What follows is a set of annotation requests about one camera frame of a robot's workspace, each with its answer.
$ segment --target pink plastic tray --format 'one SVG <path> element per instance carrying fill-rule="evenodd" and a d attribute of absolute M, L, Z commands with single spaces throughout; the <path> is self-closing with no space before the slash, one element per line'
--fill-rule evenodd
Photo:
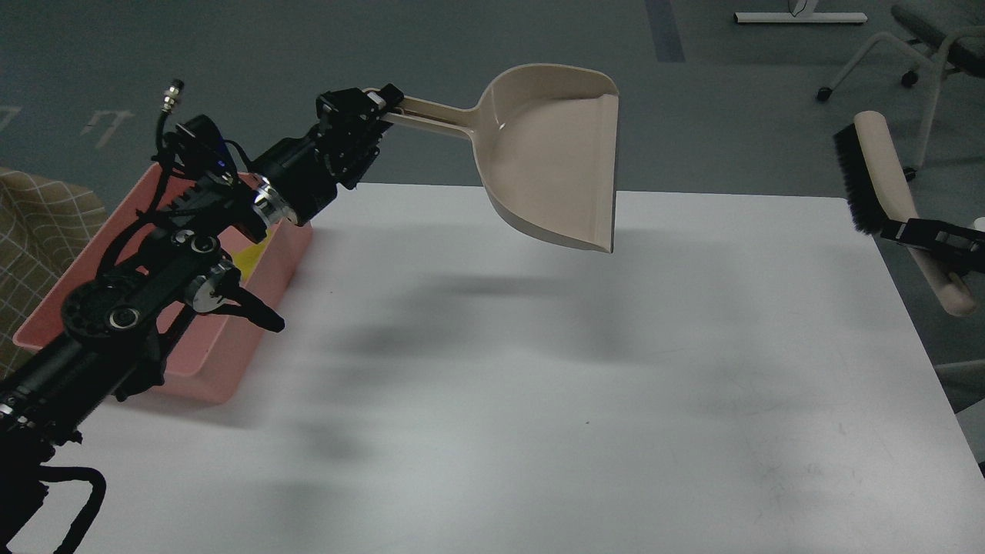
<path fill-rule="evenodd" d="M 147 208 L 160 175 L 161 167 L 157 164 L 144 173 L 82 254 L 18 329 L 14 335 L 15 344 L 36 352 L 62 332 L 60 313 L 65 297 L 79 285 L 93 279 L 99 259 L 112 239 L 133 221 L 135 210 Z M 248 180 L 249 175 L 244 174 L 242 177 L 252 184 Z M 172 178 L 162 205 L 170 202 L 190 184 L 187 180 Z M 134 252 L 140 239 L 149 231 L 150 228 L 138 234 L 123 251 L 123 255 Z M 268 306 L 275 308 L 311 241 L 311 227 L 277 225 L 269 233 L 271 237 L 267 248 L 244 287 Z M 222 233 L 220 241 L 229 253 L 236 253 L 251 245 L 250 241 L 235 230 Z M 158 328 L 167 329 L 179 310 L 180 305 L 177 303 L 165 310 L 158 320 Z M 196 317 L 167 359 L 164 385 L 152 390 L 216 403 L 229 400 L 239 386 L 243 372 L 253 358 L 264 332 L 266 331 L 241 317 Z"/>

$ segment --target plaid fabric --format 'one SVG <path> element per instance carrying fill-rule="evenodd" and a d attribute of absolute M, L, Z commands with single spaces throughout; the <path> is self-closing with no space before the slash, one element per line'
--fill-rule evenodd
<path fill-rule="evenodd" d="M 0 379 L 31 356 L 14 332 L 105 220 L 85 187 L 0 168 Z"/>

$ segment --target white table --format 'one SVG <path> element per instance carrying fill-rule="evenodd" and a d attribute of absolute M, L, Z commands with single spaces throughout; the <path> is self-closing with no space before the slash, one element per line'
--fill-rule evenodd
<path fill-rule="evenodd" d="M 985 551 L 985 481 L 843 200 L 620 192 L 616 253 L 363 184 L 237 396 L 107 401 L 80 552 Z M 51 551 L 87 488 L 12 546 Z"/>

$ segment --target yellow object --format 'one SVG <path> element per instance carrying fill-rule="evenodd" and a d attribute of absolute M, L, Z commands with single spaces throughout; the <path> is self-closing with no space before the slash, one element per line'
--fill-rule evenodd
<path fill-rule="evenodd" d="M 244 282 L 253 274 L 253 269 L 256 268 L 257 262 L 260 261 L 260 256 L 263 255 L 263 251 L 267 249 L 267 244 L 269 243 L 270 234 L 268 233 L 267 238 L 263 241 L 257 244 L 251 244 L 232 255 L 232 263 L 242 272 L 242 280 Z"/>

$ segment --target black bristles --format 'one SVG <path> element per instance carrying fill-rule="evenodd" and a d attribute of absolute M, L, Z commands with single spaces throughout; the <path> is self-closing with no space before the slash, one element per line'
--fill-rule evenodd
<path fill-rule="evenodd" d="M 848 209 L 852 213 L 855 229 L 866 235 L 878 235 L 889 216 L 879 203 L 876 189 L 869 177 L 869 168 L 862 154 L 855 125 L 848 125 L 834 135 L 834 148 L 838 153 L 838 164 L 845 178 Z"/>

